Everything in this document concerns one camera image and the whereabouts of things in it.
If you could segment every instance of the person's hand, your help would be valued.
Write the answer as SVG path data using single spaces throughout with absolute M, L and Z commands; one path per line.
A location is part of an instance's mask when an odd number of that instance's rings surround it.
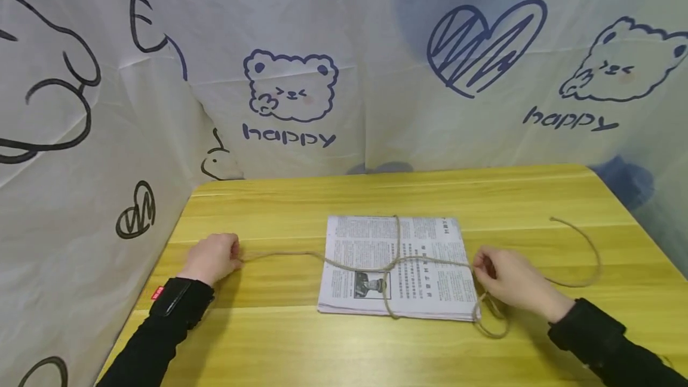
M 480 247 L 474 259 L 475 277 L 492 296 L 543 316 L 550 323 L 569 313 L 574 301 L 561 294 L 520 253 Z
M 235 234 L 212 234 L 191 247 L 184 269 L 177 278 L 189 278 L 213 286 L 244 265 L 239 260 L 239 237 Z

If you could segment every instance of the printed fabric backdrop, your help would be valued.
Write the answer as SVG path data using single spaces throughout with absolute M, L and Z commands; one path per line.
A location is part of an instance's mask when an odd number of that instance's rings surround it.
M 0 4 L 2 386 L 91 386 L 208 180 L 577 162 L 688 274 L 685 0 Z

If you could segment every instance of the blue heart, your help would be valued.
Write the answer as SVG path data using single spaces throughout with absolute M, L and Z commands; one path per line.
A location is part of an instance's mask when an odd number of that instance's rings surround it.
M 446 87 L 473 99 L 516 64 L 546 19 L 543 0 L 518 2 L 492 26 L 478 8 L 461 5 L 447 12 L 432 30 L 426 51 L 428 63 Z M 502 30 L 502 22 L 514 24 Z M 499 37 L 484 46 L 495 32 Z

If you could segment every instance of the wood grain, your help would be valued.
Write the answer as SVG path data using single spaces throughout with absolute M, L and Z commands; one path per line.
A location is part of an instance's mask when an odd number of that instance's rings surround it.
M 688 373 L 688 283 L 597 176 L 577 165 L 205 184 L 105 367 L 199 239 L 235 232 L 246 252 L 322 251 L 327 216 L 337 214 L 456 217 L 469 254 L 484 244 L 515 248 L 548 277 L 576 281 L 588 278 L 594 256 L 578 233 L 549 217 L 570 221 L 596 243 L 604 271 L 590 288 L 563 291 L 593 301 L 628 327 L 630 339 Z M 282 256 L 232 274 L 177 348 L 163 385 L 601 386 L 529 314 L 516 311 L 503 340 L 465 322 L 319 314 L 322 268 L 313 257 Z

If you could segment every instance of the newspaper stack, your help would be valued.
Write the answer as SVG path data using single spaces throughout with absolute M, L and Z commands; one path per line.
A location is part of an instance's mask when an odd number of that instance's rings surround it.
M 468 263 L 456 219 L 399 218 L 401 256 L 428 256 Z M 325 256 L 355 268 L 381 268 L 397 252 L 394 217 L 331 216 Z M 383 272 L 346 271 L 328 263 L 322 270 L 318 311 L 335 314 L 397 315 L 439 320 L 472 320 L 477 296 L 466 266 L 425 260 L 401 262 L 383 287 Z

